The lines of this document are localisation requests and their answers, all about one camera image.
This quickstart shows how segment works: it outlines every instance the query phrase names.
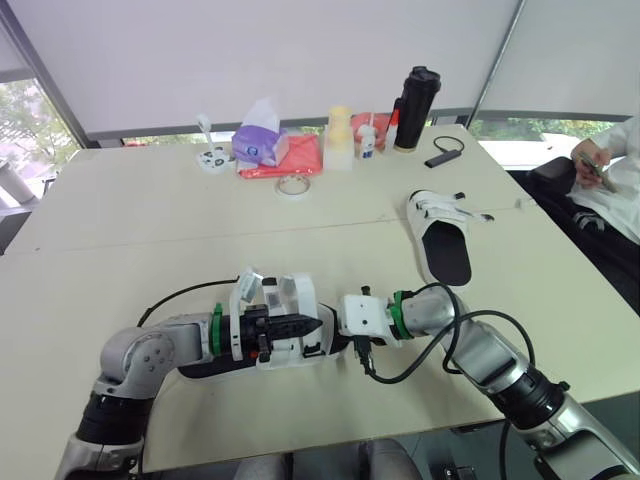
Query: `green ring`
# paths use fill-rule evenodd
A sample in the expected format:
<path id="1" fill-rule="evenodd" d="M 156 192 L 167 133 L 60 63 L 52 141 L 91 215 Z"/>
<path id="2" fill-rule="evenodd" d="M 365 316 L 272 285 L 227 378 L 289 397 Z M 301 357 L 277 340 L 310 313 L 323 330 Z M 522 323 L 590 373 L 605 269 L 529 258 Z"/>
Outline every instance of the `green ring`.
<path id="1" fill-rule="evenodd" d="M 222 320 L 222 304 L 216 303 L 216 308 L 211 314 L 211 338 L 210 348 L 214 356 L 220 356 L 222 349 L 220 348 L 220 321 Z"/>
<path id="2" fill-rule="evenodd" d="M 402 292 L 395 292 L 393 294 L 393 302 L 394 306 L 389 309 L 391 311 L 393 323 L 395 323 L 400 337 L 404 340 L 410 340 L 413 338 L 413 335 L 409 333 L 409 330 L 407 330 L 404 320 L 402 319 Z"/>

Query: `white slipper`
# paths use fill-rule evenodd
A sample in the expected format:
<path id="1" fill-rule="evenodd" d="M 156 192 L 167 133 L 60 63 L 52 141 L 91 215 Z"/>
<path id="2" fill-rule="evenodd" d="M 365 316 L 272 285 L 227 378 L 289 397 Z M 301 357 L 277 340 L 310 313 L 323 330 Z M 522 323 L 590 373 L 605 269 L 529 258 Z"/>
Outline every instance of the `white slipper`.
<path id="1" fill-rule="evenodd" d="M 458 200 L 463 198 L 464 193 L 440 195 L 418 190 L 407 200 L 407 219 L 418 252 L 422 278 L 427 283 L 444 283 L 453 291 L 461 291 L 471 282 L 467 220 L 493 220 L 491 215 L 459 208 Z"/>

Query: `red bag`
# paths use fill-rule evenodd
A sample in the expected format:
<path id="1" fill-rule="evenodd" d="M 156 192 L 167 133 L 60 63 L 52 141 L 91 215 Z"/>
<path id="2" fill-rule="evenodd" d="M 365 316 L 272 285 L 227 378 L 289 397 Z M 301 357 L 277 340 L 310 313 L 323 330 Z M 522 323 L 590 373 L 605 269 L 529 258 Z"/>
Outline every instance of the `red bag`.
<path id="1" fill-rule="evenodd" d="M 289 137 L 289 152 L 277 167 L 259 165 L 255 168 L 239 170 L 244 178 L 282 177 L 295 173 L 314 175 L 322 171 L 322 153 L 318 136 L 313 134 Z"/>

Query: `person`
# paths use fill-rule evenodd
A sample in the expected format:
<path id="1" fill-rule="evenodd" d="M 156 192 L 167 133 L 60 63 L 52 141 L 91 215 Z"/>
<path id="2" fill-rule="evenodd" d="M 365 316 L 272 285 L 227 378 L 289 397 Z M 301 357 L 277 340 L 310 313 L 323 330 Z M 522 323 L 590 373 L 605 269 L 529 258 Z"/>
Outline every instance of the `person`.
<path id="1" fill-rule="evenodd" d="M 583 160 L 606 169 L 610 191 Z M 640 117 L 582 140 L 571 191 L 525 189 L 640 315 Z"/>
<path id="2" fill-rule="evenodd" d="M 616 188 L 610 192 L 582 160 L 586 153 L 605 167 L 611 159 L 622 157 L 607 169 Z M 568 197 L 577 205 L 589 208 L 606 220 L 634 245 L 640 245 L 640 117 L 587 138 L 571 152 L 576 167 L 576 183 Z"/>

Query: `white sleeve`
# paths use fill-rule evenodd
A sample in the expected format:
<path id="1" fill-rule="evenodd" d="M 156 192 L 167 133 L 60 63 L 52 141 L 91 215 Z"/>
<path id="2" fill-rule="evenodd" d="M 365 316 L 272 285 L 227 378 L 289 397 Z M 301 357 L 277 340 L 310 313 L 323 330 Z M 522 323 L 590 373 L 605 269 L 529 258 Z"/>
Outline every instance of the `white sleeve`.
<path id="1" fill-rule="evenodd" d="M 639 131 L 640 117 L 631 117 L 626 122 L 594 135 L 591 140 L 600 148 L 608 148 L 611 156 L 616 158 L 627 154 L 627 145 Z"/>

